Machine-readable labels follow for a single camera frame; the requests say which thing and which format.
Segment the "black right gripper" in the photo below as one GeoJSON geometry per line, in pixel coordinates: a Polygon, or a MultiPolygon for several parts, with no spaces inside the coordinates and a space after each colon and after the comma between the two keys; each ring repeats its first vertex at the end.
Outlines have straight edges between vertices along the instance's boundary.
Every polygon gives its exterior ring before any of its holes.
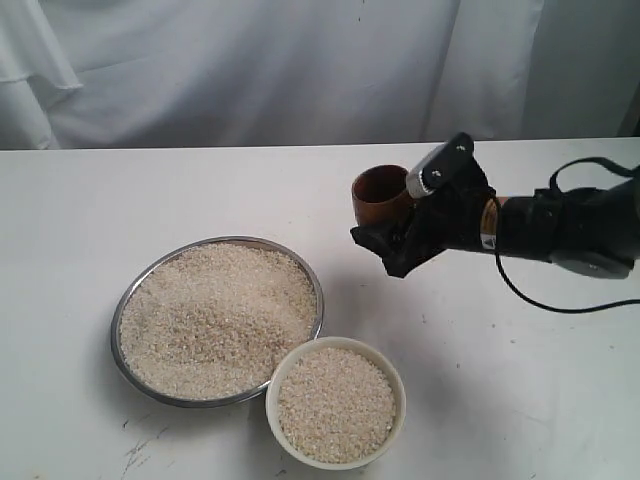
{"type": "Polygon", "coordinates": [[[388,276],[407,276],[447,249],[479,251],[479,223],[495,190],[475,159],[433,194],[415,200],[399,233],[393,223],[355,226],[356,245],[376,255],[388,276]]]}

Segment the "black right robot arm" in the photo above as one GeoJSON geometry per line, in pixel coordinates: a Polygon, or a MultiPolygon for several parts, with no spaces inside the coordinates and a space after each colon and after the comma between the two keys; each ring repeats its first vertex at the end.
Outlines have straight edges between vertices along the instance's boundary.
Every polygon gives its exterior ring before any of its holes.
{"type": "Polygon", "coordinates": [[[446,250],[555,264],[595,278],[623,279],[639,257],[639,170],[592,157],[622,177],[610,188],[559,188],[550,177],[531,196],[497,197],[475,159],[424,166],[407,181],[415,200],[401,220],[352,228],[355,243],[406,277],[446,250]]]}

